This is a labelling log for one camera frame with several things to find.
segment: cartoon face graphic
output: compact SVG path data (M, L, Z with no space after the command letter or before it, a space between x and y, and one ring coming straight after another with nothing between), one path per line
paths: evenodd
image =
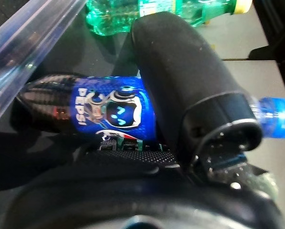
M141 123L142 104L134 93L112 91L106 105L106 121L117 128L137 127Z

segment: yellow bottle cap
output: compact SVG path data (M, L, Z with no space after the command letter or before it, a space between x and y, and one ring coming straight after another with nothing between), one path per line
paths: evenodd
M253 0L237 0L234 14L246 13L251 8Z

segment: blue bottle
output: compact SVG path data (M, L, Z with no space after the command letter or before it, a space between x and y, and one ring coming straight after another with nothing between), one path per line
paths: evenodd
M285 138L285 99L267 97L259 100L259 105L264 137Z
M48 75L27 84L18 99L43 130L148 141L160 136L140 77ZM285 99L255 100L251 109L264 137L285 138Z

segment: blue bottle cap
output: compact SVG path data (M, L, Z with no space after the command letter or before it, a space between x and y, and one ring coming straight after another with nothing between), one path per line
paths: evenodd
M285 138L285 99L263 98L260 105L265 120L265 137Z

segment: plastic bottle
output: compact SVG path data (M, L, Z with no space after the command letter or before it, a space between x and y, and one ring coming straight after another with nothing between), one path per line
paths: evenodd
M45 130L151 141L161 136L140 77L49 75L27 84L18 99ZM265 137L285 138L285 99L249 103Z
M263 98L259 100L258 119L264 137L285 138L285 99Z
M225 13L248 12L252 0L88 0L87 23L99 35L129 32L132 22L142 16L169 11L198 26Z

